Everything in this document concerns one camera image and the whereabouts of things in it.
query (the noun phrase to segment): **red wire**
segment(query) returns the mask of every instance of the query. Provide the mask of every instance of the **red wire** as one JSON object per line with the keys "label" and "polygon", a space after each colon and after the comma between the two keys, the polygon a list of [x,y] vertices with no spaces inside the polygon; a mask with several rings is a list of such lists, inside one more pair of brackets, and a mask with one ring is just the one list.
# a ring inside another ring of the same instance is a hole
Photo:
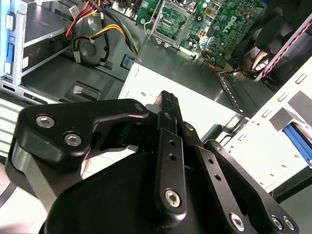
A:
{"label": "red wire", "polygon": [[90,11],[92,11],[94,8],[94,6],[92,5],[90,8],[88,8],[87,10],[84,10],[82,12],[80,12],[80,14],[74,19],[74,21],[72,22],[72,24],[70,25],[70,27],[68,28],[67,32],[66,32],[66,36],[69,37],[70,35],[72,35],[73,33],[73,28],[76,24],[76,22],[83,17],[84,15],[88,14]]}
{"label": "red wire", "polygon": [[291,46],[298,40],[298,38],[311,26],[312,20],[297,34],[297,36],[289,43],[289,45],[285,48],[285,50],[278,56],[275,62],[270,66],[270,68],[263,73],[262,78],[264,78],[268,73],[272,71],[272,69],[277,65],[277,63],[281,60],[284,54],[291,48]]}

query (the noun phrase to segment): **fan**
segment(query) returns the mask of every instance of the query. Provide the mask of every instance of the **fan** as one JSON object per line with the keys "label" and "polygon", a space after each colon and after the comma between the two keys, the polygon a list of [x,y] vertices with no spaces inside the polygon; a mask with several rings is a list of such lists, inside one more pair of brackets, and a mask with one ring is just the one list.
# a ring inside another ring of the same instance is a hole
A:
{"label": "fan", "polygon": [[[230,63],[241,67],[249,78],[255,79],[311,12],[311,0],[271,0],[235,48]],[[295,53],[292,51],[292,55],[282,57],[263,80],[277,89],[289,78],[285,74],[299,65],[301,59],[295,59],[296,56],[303,57],[302,53],[311,55],[311,52],[309,46]]]}

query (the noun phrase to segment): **sticker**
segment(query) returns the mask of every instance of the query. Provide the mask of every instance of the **sticker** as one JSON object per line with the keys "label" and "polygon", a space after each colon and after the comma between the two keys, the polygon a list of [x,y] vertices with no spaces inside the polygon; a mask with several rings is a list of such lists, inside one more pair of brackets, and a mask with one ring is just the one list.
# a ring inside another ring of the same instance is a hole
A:
{"label": "sticker", "polygon": [[76,5],[73,5],[71,8],[69,8],[69,12],[74,19],[79,15],[79,10]]}
{"label": "sticker", "polygon": [[22,65],[23,69],[28,66],[28,61],[29,61],[29,57],[28,56],[23,59],[23,65]]}

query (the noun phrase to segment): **label on power supply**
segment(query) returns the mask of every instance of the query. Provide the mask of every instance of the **label on power supply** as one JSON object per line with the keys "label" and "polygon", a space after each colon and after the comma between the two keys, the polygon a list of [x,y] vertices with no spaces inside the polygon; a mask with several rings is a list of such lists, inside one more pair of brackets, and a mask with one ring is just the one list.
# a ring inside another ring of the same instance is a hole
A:
{"label": "label on power supply", "polygon": [[76,5],[73,5],[71,8],[69,8],[69,12],[74,19],[79,15],[79,9]]}

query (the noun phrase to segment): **screw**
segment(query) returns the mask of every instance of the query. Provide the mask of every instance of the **screw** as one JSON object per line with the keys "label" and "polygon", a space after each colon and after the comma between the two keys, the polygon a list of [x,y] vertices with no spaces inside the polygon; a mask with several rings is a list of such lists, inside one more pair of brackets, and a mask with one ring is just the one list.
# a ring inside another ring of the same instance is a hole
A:
{"label": "screw", "polygon": [[79,146],[82,140],[81,137],[79,137],[78,135],[70,133],[65,136],[65,142],[70,146]]}
{"label": "screw", "polygon": [[271,217],[274,225],[279,229],[279,230],[283,230],[283,226],[282,224],[280,223],[280,221],[278,221],[278,219],[274,216]]}
{"label": "screw", "polygon": [[216,148],[217,150],[221,150],[221,148],[219,147],[219,145],[215,142],[212,142],[211,145]]}
{"label": "screw", "polygon": [[233,223],[233,225],[234,225],[240,232],[242,232],[242,231],[245,230],[245,225],[244,225],[243,221],[241,220],[241,218],[240,218],[238,215],[232,213],[232,214],[230,215],[230,218],[231,218],[231,222]]}
{"label": "screw", "polygon": [[171,116],[170,116],[170,114],[168,114],[167,112],[165,113],[165,117],[166,117],[167,119],[170,119],[170,120],[172,119]]}
{"label": "screw", "polygon": [[189,130],[191,130],[191,131],[194,130],[193,126],[190,125],[189,123],[186,123],[185,126],[186,126]]}
{"label": "screw", "polygon": [[54,119],[49,116],[39,116],[36,118],[36,123],[42,128],[52,128],[55,125]]}
{"label": "screw", "polygon": [[144,109],[139,104],[135,104],[135,107],[139,111],[144,111]]}
{"label": "screw", "polygon": [[165,192],[165,197],[172,207],[179,207],[181,200],[179,195],[175,191],[167,190]]}
{"label": "screw", "polygon": [[294,230],[294,225],[293,225],[293,223],[291,223],[290,221],[289,221],[289,219],[287,219],[286,217],[283,217],[284,218],[284,221],[285,221],[285,223],[287,224],[287,226],[291,229],[291,230]]}

